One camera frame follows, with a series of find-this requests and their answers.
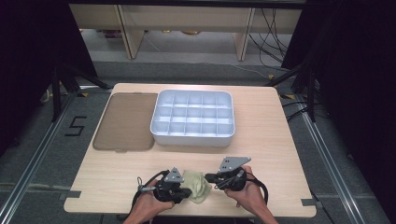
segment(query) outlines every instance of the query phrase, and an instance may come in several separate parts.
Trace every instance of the compartment box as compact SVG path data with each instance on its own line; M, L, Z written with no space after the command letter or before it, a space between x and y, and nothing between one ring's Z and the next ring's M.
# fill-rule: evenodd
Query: compartment box
M227 147L235 132L226 91L161 91L150 130L161 145Z

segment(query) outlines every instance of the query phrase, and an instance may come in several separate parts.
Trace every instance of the person's left hand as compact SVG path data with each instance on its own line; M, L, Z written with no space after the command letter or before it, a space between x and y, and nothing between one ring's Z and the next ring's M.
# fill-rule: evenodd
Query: person's left hand
M153 187L158 182L154 179L148 184L148 187ZM164 210L171 209L175 206L174 202L160 202L151 192L142 193L137 198L131 214L124 221L124 224L141 224L143 222L154 219L159 213Z

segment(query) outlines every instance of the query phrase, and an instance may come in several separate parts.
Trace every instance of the person's right hand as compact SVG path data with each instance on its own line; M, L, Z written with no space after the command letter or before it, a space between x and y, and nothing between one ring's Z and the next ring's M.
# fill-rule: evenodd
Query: person's right hand
M254 178L250 166L242 166L242 168L247 172L247 178ZM245 187L240 191L225 189L224 192L228 197L236 200L236 207L244 207L247 211L260 218L263 223L277 223L262 197L260 187L253 182L247 181Z

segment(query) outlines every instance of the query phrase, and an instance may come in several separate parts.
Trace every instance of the hand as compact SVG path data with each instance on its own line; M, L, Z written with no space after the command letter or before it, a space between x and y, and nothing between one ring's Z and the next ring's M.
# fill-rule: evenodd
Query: hand
M153 180L148 184L148 187L153 187L158 180ZM137 198L131 214L124 221L124 224L140 224L154 219L159 213L164 210L171 209L175 206L174 202L160 202L152 192L142 193Z
M250 166L242 166L247 172L247 178L254 178ZM277 223L262 197L260 187L253 182L247 181L245 187L240 191L224 190L225 194L236 200L236 207L244 207L247 211L260 218L263 223Z

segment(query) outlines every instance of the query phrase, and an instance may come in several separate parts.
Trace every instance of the desk panel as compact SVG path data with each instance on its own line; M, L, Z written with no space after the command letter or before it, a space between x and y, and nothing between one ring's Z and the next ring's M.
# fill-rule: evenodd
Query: desk panel
M312 217L311 199L290 129L276 90L265 87L195 86L167 84L118 84L116 92L160 92L164 89L228 91L233 96L235 135L228 147L183 147L154 144L148 151L98 151L90 143L71 190L79 198L68 198L67 212L127 214L143 182L162 170L177 167L215 173L225 156L250 157L254 175L269 190L268 206L276 217ZM183 200L165 216L252 217L223 191L212 189L200 204Z

